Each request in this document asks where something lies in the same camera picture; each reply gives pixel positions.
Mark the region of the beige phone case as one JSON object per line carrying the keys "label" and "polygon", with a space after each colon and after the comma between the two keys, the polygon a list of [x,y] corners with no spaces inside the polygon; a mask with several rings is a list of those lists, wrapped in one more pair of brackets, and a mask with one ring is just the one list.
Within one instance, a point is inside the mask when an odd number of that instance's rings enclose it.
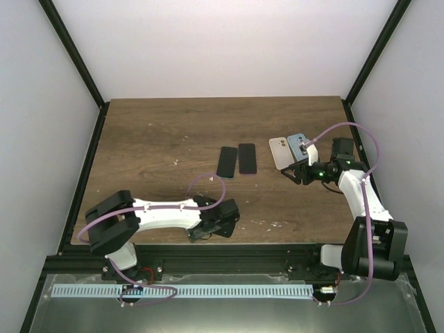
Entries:
{"label": "beige phone case", "polygon": [[268,144],[277,170],[283,170],[295,162],[286,138],[272,138]]}

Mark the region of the light blue phone case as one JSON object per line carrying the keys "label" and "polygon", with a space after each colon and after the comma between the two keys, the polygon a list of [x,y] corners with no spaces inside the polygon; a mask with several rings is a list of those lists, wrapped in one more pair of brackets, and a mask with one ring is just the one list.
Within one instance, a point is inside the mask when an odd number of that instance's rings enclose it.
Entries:
{"label": "light blue phone case", "polygon": [[294,160],[300,162],[308,158],[307,152],[304,151],[301,146],[307,140],[304,134],[298,133],[287,137],[289,148],[293,153]]}

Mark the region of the magenta phone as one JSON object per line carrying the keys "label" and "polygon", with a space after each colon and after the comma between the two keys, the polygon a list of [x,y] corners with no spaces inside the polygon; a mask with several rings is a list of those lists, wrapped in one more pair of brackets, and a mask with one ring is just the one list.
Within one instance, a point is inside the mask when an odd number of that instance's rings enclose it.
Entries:
{"label": "magenta phone", "polygon": [[243,143],[238,146],[239,172],[242,175],[257,173],[256,147],[253,143]]}

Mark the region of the dark green phone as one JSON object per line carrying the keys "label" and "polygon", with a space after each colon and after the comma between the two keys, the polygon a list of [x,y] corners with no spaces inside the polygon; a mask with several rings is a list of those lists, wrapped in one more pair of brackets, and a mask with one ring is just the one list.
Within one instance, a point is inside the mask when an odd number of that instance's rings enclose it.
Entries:
{"label": "dark green phone", "polygon": [[237,153],[238,149],[235,147],[221,147],[216,168],[217,176],[225,179],[233,179],[237,163]]}

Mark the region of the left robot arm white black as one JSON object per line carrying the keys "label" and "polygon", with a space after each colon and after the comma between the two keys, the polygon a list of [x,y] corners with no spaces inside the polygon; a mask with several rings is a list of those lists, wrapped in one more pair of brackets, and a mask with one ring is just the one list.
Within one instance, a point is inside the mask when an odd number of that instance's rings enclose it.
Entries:
{"label": "left robot arm white black", "polygon": [[111,274],[117,274],[112,268],[115,264],[123,278],[134,280],[141,274],[142,263],[130,239],[138,232],[177,228],[184,230],[191,242],[213,234],[229,238],[239,219],[233,199],[197,195],[176,202],[154,202],[121,190],[85,213],[86,226],[77,238],[89,244],[93,255],[108,258]]}

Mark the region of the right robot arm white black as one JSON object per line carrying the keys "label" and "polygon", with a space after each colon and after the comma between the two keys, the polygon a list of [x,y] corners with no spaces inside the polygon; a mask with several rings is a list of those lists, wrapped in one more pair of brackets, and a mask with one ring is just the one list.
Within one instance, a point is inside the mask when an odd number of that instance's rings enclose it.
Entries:
{"label": "right robot arm white black", "polygon": [[332,141],[330,160],[321,162],[308,140],[298,143],[301,160],[281,172],[297,185],[333,182],[345,196],[354,223],[343,245],[325,244],[308,262],[313,278],[325,279],[337,268],[348,275],[394,281],[400,274],[408,229],[396,221],[378,198],[367,166],[355,159],[354,143],[345,137]]}

